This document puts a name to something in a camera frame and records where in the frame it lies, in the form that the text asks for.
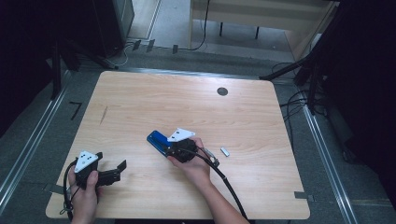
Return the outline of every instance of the floor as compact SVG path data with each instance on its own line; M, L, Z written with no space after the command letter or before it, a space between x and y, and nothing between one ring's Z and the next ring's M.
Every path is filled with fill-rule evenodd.
M149 54L144 52L145 49L143 47L135 51L132 51L131 48L125 50L125 55L129 56L129 62L122 67L125 70L131 67L169 70L175 68L175 70L251 75L256 77L258 74L271 74L274 69L276 70L285 64L294 62L282 30L261 28L259 38L255 40L255 27L227 23L224 24L223 36L220 37L219 24L209 21L206 27L205 43L196 50L203 54L196 53L196 55L200 56L199 58L202 60L201 56L204 53L208 53L206 58L213 63L207 63L207 68L202 68L201 64L195 64L194 59L198 58L198 56L195 57L189 52L184 53L181 51L176 55L172 54L173 45L178 45L179 48L187 47L188 20L186 18L189 15L186 8L189 8L189 1L163 0L158 8L155 10L153 8L156 7L151 7L150 11L153 14L148 15L155 19L153 20L154 23L149 24L149 28L143 29L144 31L140 35L142 38L134 38L131 35L128 41L135 42L137 39L141 39L143 44L147 45L150 40L155 40L154 47L157 48L158 52ZM193 28L192 44L199 46L203 40L204 22L194 21ZM226 64L226 62L217 61L218 58L227 58L229 62L233 63L230 60L236 59L236 57L241 57L238 58L238 62L242 62L241 64L245 66L239 65L236 67L243 67L244 69L240 68L241 70L238 70L238 68ZM172 65L160 62L166 61L168 58L173 60ZM125 61L125 57L120 54L109 60L114 63L120 63ZM183 64L178 66L178 64L174 64L175 62L183 62ZM221 63L228 67L220 69L220 65L216 66L216 64ZM61 108L59 111L62 111L62 113L52 114L53 121L48 124L49 131L39 143L41 147L37 148L38 143L36 143L36 145L33 145L36 150L35 155L27 155L27 158L31 160L31 164L24 167L26 171L24 176L20 176L21 183L16 189L17 194L8 198L9 205L6 208L0 207L0 213L3 212L3 209L5 213L5 215L0 217L0 223L8 223L10 220L18 220L14 223L23 223L22 220L26 221L26 219L23 219L23 217L18 215L18 212L15 213L14 211L23 211L24 209L32 210L33 213L37 214L38 220L48 221L44 218L45 215L42 214L44 205L35 206L36 203L46 204L48 201L47 198L42 199L40 198L41 196L37 196L43 194L39 184L42 183L40 181L45 181L41 180L46 179L44 176L50 175L54 179L59 175L56 169L54 169L55 171L49 171L48 167L55 163L56 160L53 158L58 156L65 157L65 153L70 148L73 136L78 129L78 121L82 119L82 115L78 114L76 120L70 120L76 111L75 106L71 105L70 102L89 101L90 92L92 92L97 79L97 73L98 71L96 70L84 68L79 72L79 74L84 76L70 77L70 85L61 105L59 105ZM290 72L274 82L280 103L286 103L290 96L297 92L297 87L292 84L293 77L294 74ZM21 119L18 119L13 125L14 127L9 130L9 137L0 139L2 148L18 148L7 153L6 158L8 161L16 161L25 150L25 143L29 140L30 133L34 132L35 124L40 120L41 115L46 112L48 105L48 100L46 99L48 99L49 95L50 87L44 89L35 102L23 112ZM297 105L296 108L293 111L299 110L300 107ZM282 109L282 112L286 115L285 108L283 107ZM293 136L292 138L294 139L295 158L305 191L308 194L311 218L308 220L293 220L292 223L396 223L394 209L387 201L387 196L379 184L376 174L363 164L350 164L343 161L340 146L332 132L330 122L322 116L310 118L309 113L307 114L303 107L300 109L300 112L290 119L291 126L287 125L287 128L290 131L290 136ZM309 120L313 120L320 127L319 134L317 133L319 137L314 137L311 132L313 128L309 125ZM329 174L329 164L332 165L336 175ZM8 178L7 172L3 171L0 172L2 182ZM340 200L336 198L336 195L340 193L337 192L340 186L334 186L332 181L329 181L330 178L338 178L340 180L341 190L345 191L345 194L342 195L347 197L347 202L350 202L350 204L340 204ZM350 206L353 211L353 217L343 214L341 212L342 206ZM98 220L98 223L112 223L112 221ZM262 220L258 223L286 223L286 221Z

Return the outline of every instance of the wooden table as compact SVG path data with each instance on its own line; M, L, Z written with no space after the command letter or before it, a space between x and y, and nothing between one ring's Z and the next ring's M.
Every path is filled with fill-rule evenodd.
M218 88L228 90L221 96ZM98 170L127 160L121 181L104 187L97 216L210 219L205 200L146 137L176 128L203 139L251 219L305 219L309 208L274 86L261 80L104 72L60 173L82 150L103 152ZM226 147L230 157L225 157ZM215 172L211 178L235 207ZM60 216L63 196L52 194L48 217Z
M335 5L321 0L211 0L207 19L285 30L294 59L299 60L327 27ZM207 0L191 0L189 48L192 20L204 20L206 6Z

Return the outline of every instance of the gray carpet floor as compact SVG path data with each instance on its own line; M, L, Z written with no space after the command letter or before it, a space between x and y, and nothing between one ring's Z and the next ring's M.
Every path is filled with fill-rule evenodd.
M201 52L180 51L177 54L172 54L171 49L154 49L152 52L146 53L144 46L135 51L129 48L126 52L129 61L120 68L123 71L144 68L257 78L271 74L273 66L279 63ZM124 57L120 55L115 63L122 63L123 60ZM2 224L69 223L65 219L46 217L45 209L50 199L50 193L42 188L47 183L56 183L78 130L78 125L90 101L95 83L103 71L98 65L88 60L81 59L81 61L80 70L72 73L64 99L0 217ZM286 103L297 92L291 82L293 76L294 74L291 72L275 82L276 94L281 104ZM50 101L50 94L51 85L48 85L0 139L1 181L6 178L36 123L45 111ZM74 119L72 117L76 112L76 105L70 104L70 102L82 103L82 107ZM361 223L396 223L395 211L388 204L367 205L361 203L361 200L387 199L387 197L378 183L376 175L370 169L361 164L349 164L343 161L340 147L329 121L321 116L318 116L318 120L347 193L351 201L355 203L353 207L358 221ZM305 192L315 199L309 202L311 217L307 220L293 220L291 223L344 223L303 112L291 117L291 128L295 158ZM96 223L114 223L114 220L98 219ZM287 223L287 221L259 220L257 223Z

